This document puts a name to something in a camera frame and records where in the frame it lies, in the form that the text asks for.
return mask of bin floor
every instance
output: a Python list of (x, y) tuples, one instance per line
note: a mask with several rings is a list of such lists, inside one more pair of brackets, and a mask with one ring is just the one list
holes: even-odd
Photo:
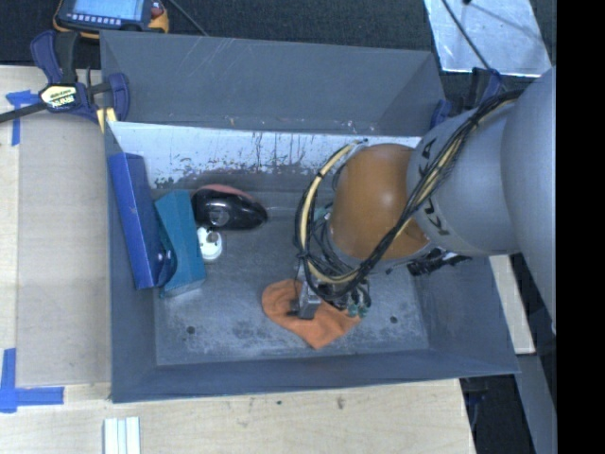
[(271, 283), (294, 278), (294, 213), (300, 192), (256, 192), (269, 220), (223, 232), (223, 254), (207, 279), (181, 296), (154, 300), (159, 365), (423, 350), (428, 347), (417, 291), (405, 267), (371, 278), (369, 315), (344, 337), (314, 350), (270, 320), (261, 306)]

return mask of blue tape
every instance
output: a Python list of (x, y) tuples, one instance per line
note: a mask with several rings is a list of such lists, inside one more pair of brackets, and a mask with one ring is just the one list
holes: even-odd
[[(8, 93), (7, 99), (12, 106), (18, 110), (22, 106), (29, 106), (30, 104), (37, 104), (40, 102), (38, 95), (31, 91), (18, 91), (16, 93)], [(21, 121), (19, 118), (12, 121), (12, 139), (10, 144), (12, 146), (19, 145), (21, 142)]]
[(0, 412), (14, 413), (18, 407), (28, 405), (62, 405), (64, 387), (15, 388), (15, 360), (15, 348), (4, 351), (0, 381)]

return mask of black wire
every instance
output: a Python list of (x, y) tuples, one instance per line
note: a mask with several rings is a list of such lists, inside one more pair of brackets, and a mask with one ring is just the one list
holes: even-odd
[(175, 7), (183, 17), (185, 17), (197, 30), (199, 30), (199, 32), (201, 33), (201, 35), (204, 35), (206, 37), (209, 37), (208, 32), (206, 32), (194, 19), (191, 15), (189, 15), (177, 2), (175, 2), (174, 0), (167, 0), (168, 2), (170, 2), (173, 7)]
[(462, 26), (462, 24), (458, 20), (458, 17), (452, 11), (452, 8), (449, 6), (449, 4), (447, 3), (447, 1), (446, 0), (441, 0), (441, 1), (443, 2), (443, 5), (445, 6), (445, 9), (447, 10), (447, 12), (450, 14), (450, 17), (452, 17), (452, 20), (454, 20), (454, 23), (458, 27), (458, 30), (460, 31), (460, 33), (462, 34), (462, 36), (464, 37), (464, 39), (466, 39), (466, 42), (469, 44), (469, 46), (471, 46), (471, 48), (473, 49), (473, 52), (475, 52), (476, 56), (479, 57), (479, 60), (483, 63), (483, 65), (485, 65), (485, 68), (486, 69), (493, 69), (488, 64), (488, 62), (485, 60), (485, 58), (481, 55), (481, 53), (479, 52), (479, 49), (477, 49), (476, 46), (475, 46), (475, 44), (473, 44), (473, 41), (469, 37), (469, 34), (466, 33), (466, 30), (464, 30), (464, 27)]

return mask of wooden table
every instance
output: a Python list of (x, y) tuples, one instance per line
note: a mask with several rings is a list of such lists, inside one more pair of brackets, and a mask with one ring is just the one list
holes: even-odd
[[(1, 99), (24, 88), (20, 76), (40, 79), (42, 87), (37, 69), (0, 66)], [(8, 103), (0, 107), (9, 109)], [(0, 349), (15, 346), (17, 324), (19, 147), (10, 145), (10, 130), (0, 125)], [(511, 301), (518, 300), (506, 301), (509, 309)], [(521, 318), (511, 328), (524, 352), (532, 347), (522, 334), (526, 323)], [(121, 405), (108, 400), (110, 390), (109, 383), (69, 385), (64, 405), (0, 413), (0, 453), (98, 453), (104, 419), (130, 416), (140, 418), (144, 454), (475, 452), (455, 379)]]

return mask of gray bin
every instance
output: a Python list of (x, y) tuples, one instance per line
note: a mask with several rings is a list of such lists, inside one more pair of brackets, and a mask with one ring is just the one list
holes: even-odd
[[(294, 210), (325, 159), (353, 139), (414, 146), (428, 130), (442, 98), (429, 53), (184, 36), (137, 35), (128, 42), (117, 32), (102, 34), (103, 71), (129, 77), (129, 118), (143, 124), (112, 123), (107, 155), (143, 155), (156, 197), (225, 183), (255, 196), (269, 220), (254, 231), (224, 233), (225, 251), (207, 265), (201, 288), (160, 299), (154, 289), (134, 288), (108, 181), (114, 402), (518, 371), (484, 258), (419, 278), (406, 268), (374, 275), (369, 316), (319, 351), (269, 320), (261, 307), (264, 288), (296, 272)], [(250, 46), (262, 50), (235, 52)], [(140, 62), (168, 56), (167, 67), (141, 72)], [(318, 87), (327, 62), (337, 67), (324, 80), (329, 92)], [(278, 90), (287, 96), (278, 98), (266, 85), (269, 75), (291, 83)], [(163, 99), (140, 98), (162, 81)], [(364, 83), (367, 93), (352, 92)], [(175, 95), (177, 87), (188, 91)], [(214, 91), (203, 95), (204, 87)], [(327, 102), (318, 107), (315, 95)], [(330, 196), (323, 187), (320, 199)]]

